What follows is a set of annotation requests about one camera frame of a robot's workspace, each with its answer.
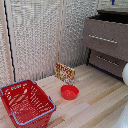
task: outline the white object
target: white object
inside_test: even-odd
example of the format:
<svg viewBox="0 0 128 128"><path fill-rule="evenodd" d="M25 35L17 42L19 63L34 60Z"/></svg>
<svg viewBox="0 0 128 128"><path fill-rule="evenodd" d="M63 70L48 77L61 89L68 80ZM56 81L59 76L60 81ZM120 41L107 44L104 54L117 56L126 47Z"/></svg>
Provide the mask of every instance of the white object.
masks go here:
<svg viewBox="0 0 128 128"><path fill-rule="evenodd" d="M125 65L123 69L122 77L123 77L125 84L128 86L128 63Z"/></svg>
<svg viewBox="0 0 128 128"><path fill-rule="evenodd" d="M128 86L128 63L123 69L122 77L125 84ZM119 119L110 128L128 128L128 102Z"/></svg>
<svg viewBox="0 0 128 128"><path fill-rule="evenodd" d="M128 103L126 104L119 119L110 128L128 128Z"/></svg>

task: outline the basket handle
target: basket handle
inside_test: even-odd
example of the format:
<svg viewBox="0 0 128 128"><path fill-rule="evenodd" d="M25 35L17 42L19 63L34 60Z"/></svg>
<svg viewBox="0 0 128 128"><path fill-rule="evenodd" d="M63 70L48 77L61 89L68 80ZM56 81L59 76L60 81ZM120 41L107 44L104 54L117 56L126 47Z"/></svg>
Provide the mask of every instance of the basket handle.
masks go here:
<svg viewBox="0 0 128 128"><path fill-rule="evenodd" d="M3 88L8 87L8 86L12 86L12 85L14 85L14 84L18 84L18 83L20 83L20 82L24 82L24 81L27 81L27 80L30 80L33 84L36 85L36 82L34 82L34 81L31 80L31 79L26 79L26 80L22 80L22 81L19 81L19 82L15 82L15 83L13 83L13 84L9 84L9 85L6 85L6 86L3 86L3 87L0 88L0 92L2 93L2 96L4 95L4 93L2 92L2 89L3 89Z"/></svg>
<svg viewBox="0 0 128 128"><path fill-rule="evenodd" d="M3 96L4 93L2 92L1 88L0 88L0 97Z"/></svg>
<svg viewBox="0 0 128 128"><path fill-rule="evenodd" d="M33 118L33 119L31 119L31 120L29 120L29 121L27 121L27 122L25 122L25 123L19 123L18 120L16 119L16 116L15 116L14 113L12 113L11 115L13 116L13 118L15 119L15 121L16 121L16 123L17 123L18 125L24 126L24 125L26 125L26 124L28 124L28 123L31 123L32 121L34 121L34 120L36 120L36 119L38 119L38 118L40 118L40 117L42 117L42 116L44 116L44 115L50 113L50 112L53 112L53 111L56 109L56 106L55 106L55 104L52 102L52 100L50 99L50 97L48 97L48 100L52 103L52 105L54 106L54 108L51 109L51 110L49 110L49 111L47 111L47 112L45 112L45 113L43 113L43 114L41 114L41 115L39 115L39 116L37 116L37 117L35 117L35 118Z"/></svg>

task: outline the cabinet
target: cabinet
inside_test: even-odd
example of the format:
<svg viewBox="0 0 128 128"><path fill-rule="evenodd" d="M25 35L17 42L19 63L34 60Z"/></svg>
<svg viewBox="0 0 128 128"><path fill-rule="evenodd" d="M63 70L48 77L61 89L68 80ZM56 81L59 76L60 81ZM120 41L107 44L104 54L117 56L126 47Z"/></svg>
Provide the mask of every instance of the cabinet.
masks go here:
<svg viewBox="0 0 128 128"><path fill-rule="evenodd" d="M128 62L127 9L98 10L85 20L84 44L91 49L89 63L116 76Z"/></svg>

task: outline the drawer handle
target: drawer handle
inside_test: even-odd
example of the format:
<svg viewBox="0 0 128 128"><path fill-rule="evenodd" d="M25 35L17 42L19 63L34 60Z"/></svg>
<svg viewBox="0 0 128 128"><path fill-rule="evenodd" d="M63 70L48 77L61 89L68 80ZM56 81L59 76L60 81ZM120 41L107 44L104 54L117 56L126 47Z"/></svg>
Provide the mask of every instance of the drawer handle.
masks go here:
<svg viewBox="0 0 128 128"><path fill-rule="evenodd" d="M103 39L103 38L100 38L100 37L98 37L98 36L92 36L92 35L89 35L89 37L92 37L92 38L96 38L96 39L100 39L100 40L104 40L104 41L108 41L108 42L111 42L111 43L114 43L114 44L117 44L117 42L116 41L114 41L114 40L107 40L107 39Z"/></svg>
<svg viewBox="0 0 128 128"><path fill-rule="evenodd" d="M114 64L114 65L116 65L116 66L120 66L118 63L112 62L112 61L110 61L110 60L107 60L107 59L103 58L102 56L96 56L96 57L97 57L98 59L107 61L108 63Z"/></svg>

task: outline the wooden floor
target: wooden floor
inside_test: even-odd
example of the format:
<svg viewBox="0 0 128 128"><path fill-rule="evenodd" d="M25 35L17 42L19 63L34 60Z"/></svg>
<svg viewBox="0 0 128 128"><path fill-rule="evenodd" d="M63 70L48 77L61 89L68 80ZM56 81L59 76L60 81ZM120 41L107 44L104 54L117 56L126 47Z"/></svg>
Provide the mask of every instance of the wooden floor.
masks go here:
<svg viewBox="0 0 128 128"><path fill-rule="evenodd" d="M37 81L57 106L47 128L110 128L128 101L128 87L91 66L82 65L75 70L74 85L80 93L73 101L61 97L64 83L56 77ZM15 128L1 101L0 128Z"/></svg>

